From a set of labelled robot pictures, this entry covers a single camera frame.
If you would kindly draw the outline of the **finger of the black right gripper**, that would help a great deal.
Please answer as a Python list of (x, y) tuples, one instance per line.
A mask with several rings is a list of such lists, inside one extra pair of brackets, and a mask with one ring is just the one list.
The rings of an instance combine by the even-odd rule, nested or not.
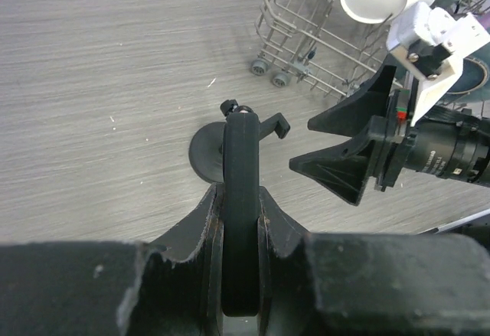
[(361, 136), (292, 158), (289, 168), (358, 206), (370, 177), (372, 153), (373, 142)]
[(394, 65), (383, 65), (356, 93), (312, 117), (307, 123), (308, 129), (354, 137), (372, 116), (385, 116), (396, 69)]

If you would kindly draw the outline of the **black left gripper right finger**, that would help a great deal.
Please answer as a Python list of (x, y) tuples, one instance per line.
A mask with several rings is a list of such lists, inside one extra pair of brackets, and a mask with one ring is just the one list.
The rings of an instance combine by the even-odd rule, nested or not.
[(487, 335), (489, 218), (312, 233), (260, 192), (261, 335)]

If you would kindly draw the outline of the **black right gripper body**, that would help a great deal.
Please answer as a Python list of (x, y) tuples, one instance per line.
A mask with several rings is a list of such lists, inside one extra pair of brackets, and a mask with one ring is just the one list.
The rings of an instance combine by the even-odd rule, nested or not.
[(376, 189), (392, 188), (405, 168), (441, 179), (489, 186), (489, 119), (470, 109), (434, 106), (414, 126), (414, 97), (409, 90), (370, 92), (372, 116), (386, 131), (373, 149)]

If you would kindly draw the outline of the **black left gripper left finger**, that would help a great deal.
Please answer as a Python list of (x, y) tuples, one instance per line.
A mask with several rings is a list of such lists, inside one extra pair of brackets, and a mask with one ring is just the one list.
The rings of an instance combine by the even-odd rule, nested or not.
[(3, 335), (219, 335), (222, 190), (151, 243), (1, 248)]

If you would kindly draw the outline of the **black smartphone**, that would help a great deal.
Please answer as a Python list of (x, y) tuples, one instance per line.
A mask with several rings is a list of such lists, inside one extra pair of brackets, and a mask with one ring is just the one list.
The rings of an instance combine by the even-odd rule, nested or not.
[(221, 304), (229, 317), (259, 308), (260, 123), (254, 113), (231, 113), (224, 130), (224, 222)]

